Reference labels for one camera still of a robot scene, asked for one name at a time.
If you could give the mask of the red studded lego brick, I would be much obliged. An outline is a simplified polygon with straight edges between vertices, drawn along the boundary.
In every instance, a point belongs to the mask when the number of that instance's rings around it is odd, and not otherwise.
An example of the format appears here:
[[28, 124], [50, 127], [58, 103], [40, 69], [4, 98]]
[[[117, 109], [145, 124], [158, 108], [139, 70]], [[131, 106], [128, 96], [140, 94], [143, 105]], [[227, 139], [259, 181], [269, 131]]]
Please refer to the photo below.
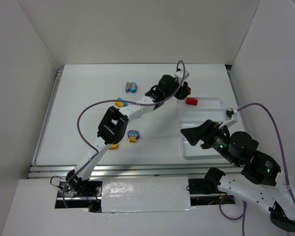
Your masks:
[[194, 98], [187, 98], [185, 103], [187, 105], [197, 106], [198, 100]]

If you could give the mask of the yellow and teal lego stack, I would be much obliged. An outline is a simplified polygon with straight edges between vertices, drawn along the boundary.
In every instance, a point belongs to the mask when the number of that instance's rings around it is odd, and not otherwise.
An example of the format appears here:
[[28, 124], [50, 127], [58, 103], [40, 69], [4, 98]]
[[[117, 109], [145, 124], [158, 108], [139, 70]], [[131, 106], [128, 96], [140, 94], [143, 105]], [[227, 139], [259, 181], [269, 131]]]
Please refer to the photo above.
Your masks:
[[119, 108], [121, 107], [126, 107], [127, 106], [127, 102], [124, 102], [122, 98], [118, 98], [117, 101], [115, 101], [115, 105]]

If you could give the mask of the purple flower lego piece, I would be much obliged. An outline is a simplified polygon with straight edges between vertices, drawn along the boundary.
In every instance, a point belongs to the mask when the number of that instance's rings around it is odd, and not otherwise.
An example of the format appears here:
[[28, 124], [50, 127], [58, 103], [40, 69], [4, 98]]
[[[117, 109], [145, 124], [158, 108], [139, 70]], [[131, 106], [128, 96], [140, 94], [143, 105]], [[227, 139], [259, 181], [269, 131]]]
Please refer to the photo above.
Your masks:
[[139, 139], [140, 138], [140, 133], [139, 133], [138, 130], [128, 130], [127, 137], [128, 138], [135, 137], [136, 139]]

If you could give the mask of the small yellow lego brick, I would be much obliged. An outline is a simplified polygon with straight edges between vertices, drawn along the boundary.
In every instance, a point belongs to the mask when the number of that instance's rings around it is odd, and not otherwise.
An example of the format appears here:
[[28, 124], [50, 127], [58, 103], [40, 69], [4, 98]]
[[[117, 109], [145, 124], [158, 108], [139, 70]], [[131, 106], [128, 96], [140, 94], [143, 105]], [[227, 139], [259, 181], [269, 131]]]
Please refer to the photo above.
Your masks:
[[131, 143], [136, 143], [136, 137], [130, 137], [129, 138], [129, 141], [131, 142]]

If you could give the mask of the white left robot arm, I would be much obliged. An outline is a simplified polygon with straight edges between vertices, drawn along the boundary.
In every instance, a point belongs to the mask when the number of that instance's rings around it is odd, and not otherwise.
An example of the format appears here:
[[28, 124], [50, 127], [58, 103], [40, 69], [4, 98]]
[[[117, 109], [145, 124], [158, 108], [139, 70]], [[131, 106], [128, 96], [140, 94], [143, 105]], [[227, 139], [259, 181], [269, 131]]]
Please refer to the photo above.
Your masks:
[[121, 108], [109, 107], [98, 125], [93, 144], [87, 141], [81, 132], [80, 120], [82, 115], [96, 105], [113, 102], [113, 100], [101, 101], [85, 108], [78, 116], [77, 129], [82, 140], [90, 147], [90, 151], [67, 174], [66, 184], [76, 192], [86, 187], [94, 167], [112, 145], [118, 144], [123, 139], [127, 126], [131, 121], [158, 109], [172, 97], [177, 100], [184, 100], [189, 96], [191, 89], [185, 81], [188, 76], [189, 72], [183, 70], [178, 70], [174, 76], [163, 75], [159, 83], [154, 85], [138, 101], [127, 101], [128, 105]]

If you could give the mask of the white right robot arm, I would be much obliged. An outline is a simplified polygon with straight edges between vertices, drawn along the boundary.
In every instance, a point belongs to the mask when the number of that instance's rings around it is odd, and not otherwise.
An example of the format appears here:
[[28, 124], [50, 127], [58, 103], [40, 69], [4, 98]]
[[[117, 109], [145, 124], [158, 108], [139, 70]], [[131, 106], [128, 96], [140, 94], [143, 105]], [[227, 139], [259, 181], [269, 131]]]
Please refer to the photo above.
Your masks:
[[184, 128], [181, 134], [188, 143], [201, 144], [202, 149], [214, 149], [234, 167], [241, 167], [246, 184], [222, 170], [209, 168], [203, 187], [209, 192], [224, 192], [254, 205], [269, 216], [276, 227], [295, 233], [295, 190], [288, 186], [279, 164], [257, 150], [259, 143], [248, 133], [230, 134], [226, 127], [211, 120], [197, 127]]

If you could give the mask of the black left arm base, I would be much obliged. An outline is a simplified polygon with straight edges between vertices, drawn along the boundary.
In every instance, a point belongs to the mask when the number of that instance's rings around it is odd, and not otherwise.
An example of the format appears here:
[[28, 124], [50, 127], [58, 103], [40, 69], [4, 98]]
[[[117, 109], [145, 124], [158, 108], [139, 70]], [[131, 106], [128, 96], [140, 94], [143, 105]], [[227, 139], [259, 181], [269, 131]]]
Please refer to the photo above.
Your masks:
[[67, 208], [84, 208], [88, 212], [101, 213], [102, 181], [90, 181], [80, 192], [66, 186], [64, 200]]

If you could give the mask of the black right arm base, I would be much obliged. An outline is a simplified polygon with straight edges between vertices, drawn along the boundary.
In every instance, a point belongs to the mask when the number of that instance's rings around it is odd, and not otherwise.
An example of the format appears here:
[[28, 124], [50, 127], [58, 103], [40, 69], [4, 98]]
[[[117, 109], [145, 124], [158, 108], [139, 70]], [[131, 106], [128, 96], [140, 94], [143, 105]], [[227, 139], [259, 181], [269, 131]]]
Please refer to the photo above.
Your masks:
[[228, 195], [209, 186], [203, 178], [189, 178], [186, 190], [190, 194], [191, 206], [235, 205], [233, 195]]

